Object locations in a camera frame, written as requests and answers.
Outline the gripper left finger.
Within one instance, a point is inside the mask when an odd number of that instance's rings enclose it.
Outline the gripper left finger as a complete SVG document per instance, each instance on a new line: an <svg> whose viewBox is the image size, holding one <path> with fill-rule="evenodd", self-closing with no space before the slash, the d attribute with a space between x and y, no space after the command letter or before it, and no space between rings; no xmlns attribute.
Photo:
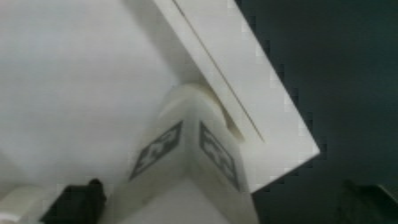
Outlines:
<svg viewBox="0 0 398 224"><path fill-rule="evenodd" d="M40 221L43 224L99 224L106 202L106 188L99 179L86 185L70 185Z"/></svg>

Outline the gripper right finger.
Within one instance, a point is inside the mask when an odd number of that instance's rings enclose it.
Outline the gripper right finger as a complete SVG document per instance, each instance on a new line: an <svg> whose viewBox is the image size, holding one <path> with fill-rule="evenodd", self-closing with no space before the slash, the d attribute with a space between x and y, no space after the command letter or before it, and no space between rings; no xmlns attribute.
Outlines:
<svg viewBox="0 0 398 224"><path fill-rule="evenodd" d="M344 182L340 224L398 224L398 185Z"/></svg>

